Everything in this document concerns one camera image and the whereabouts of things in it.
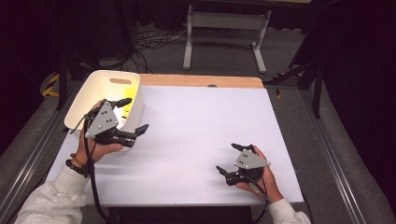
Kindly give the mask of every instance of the gray sweatshirt sleeve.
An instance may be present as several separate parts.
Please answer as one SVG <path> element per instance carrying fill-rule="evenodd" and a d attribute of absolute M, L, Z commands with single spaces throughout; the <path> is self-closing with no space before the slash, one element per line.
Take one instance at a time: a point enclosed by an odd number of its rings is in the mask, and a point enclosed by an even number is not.
<path fill-rule="evenodd" d="M 295 212 L 287 199 L 270 204 L 270 213 L 275 224 L 311 223 L 304 212 Z"/>
<path fill-rule="evenodd" d="M 53 182 L 32 192 L 15 223 L 80 223 L 88 179 L 64 166 Z"/>

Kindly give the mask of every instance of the bin handle hole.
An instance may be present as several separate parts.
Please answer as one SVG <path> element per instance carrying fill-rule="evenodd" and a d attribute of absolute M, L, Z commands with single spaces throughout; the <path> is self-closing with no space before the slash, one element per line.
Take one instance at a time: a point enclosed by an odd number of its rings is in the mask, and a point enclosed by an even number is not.
<path fill-rule="evenodd" d="M 130 81 L 128 79 L 121 79 L 121 78 L 111 78 L 110 82 L 117 83 L 117 84 L 128 84 L 128 85 L 132 84 L 132 81 Z"/>

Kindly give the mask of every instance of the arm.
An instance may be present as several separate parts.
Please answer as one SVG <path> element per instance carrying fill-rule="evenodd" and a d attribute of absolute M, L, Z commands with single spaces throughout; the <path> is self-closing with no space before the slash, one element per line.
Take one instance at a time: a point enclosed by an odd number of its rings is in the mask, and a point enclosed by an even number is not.
<path fill-rule="evenodd" d="M 89 138 L 90 151 L 93 146 L 94 142 Z M 121 149 L 120 144 L 97 144 L 92 158 L 99 161 L 106 154 Z M 81 168 L 81 164 L 85 164 L 87 160 L 84 135 L 81 132 L 76 157 L 71 162 L 77 168 Z M 86 204 L 87 195 L 84 188 L 88 179 L 64 166 L 53 182 L 47 182 L 32 192 L 18 213 L 15 223 L 80 223 L 82 220 L 80 207 Z"/>
<path fill-rule="evenodd" d="M 265 158 L 262 152 L 257 148 L 254 147 L 257 155 Z M 264 166 L 264 172 L 262 174 L 262 181 L 259 181 L 258 184 L 262 189 L 267 189 L 267 196 L 269 198 L 269 209 L 271 216 L 274 220 L 274 223 L 311 223 L 309 218 L 303 212 L 295 212 L 294 209 L 291 207 L 289 201 L 283 198 L 283 195 L 280 193 L 275 176 L 272 173 L 269 166 Z M 256 191 L 247 183 L 237 183 L 236 187 L 239 189 L 243 189 L 249 192 L 254 193 L 260 200 L 264 201 L 264 198 L 257 194 Z"/>

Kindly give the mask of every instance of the white metal stand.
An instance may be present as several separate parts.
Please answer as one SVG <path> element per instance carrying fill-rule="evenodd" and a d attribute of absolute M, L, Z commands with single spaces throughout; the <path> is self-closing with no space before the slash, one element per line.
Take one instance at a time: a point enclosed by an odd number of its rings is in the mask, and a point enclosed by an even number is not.
<path fill-rule="evenodd" d="M 192 27 L 211 27 L 211 28 L 229 28 L 229 29 L 244 29 L 244 30 L 258 30 L 259 37 L 256 42 L 252 42 L 251 46 L 256 58 L 260 73 L 265 73 L 265 65 L 262 60 L 262 53 L 260 47 L 271 17 L 271 10 L 267 10 L 265 15 L 242 15 L 230 13 L 212 13 L 212 12 L 196 12 L 192 10 L 192 5 L 189 5 L 189 12 L 187 16 L 187 42 L 186 51 L 184 53 L 183 69 L 189 70 L 191 68 L 191 54 L 192 54 Z"/>

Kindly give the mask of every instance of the white table surface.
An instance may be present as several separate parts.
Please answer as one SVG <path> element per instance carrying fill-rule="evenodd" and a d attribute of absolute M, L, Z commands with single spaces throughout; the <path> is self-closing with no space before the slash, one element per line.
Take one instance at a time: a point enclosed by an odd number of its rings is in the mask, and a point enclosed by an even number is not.
<path fill-rule="evenodd" d="M 260 204 L 225 183 L 216 165 L 234 172 L 240 152 L 231 143 L 258 146 L 272 163 L 282 194 L 302 202 L 289 153 L 266 89 L 143 86 L 140 124 L 149 124 L 126 152 L 95 164 L 104 206 L 194 206 Z M 47 181 L 78 146 L 68 134 Z M 85 188 L 93 203 L 91 183 Z"/>

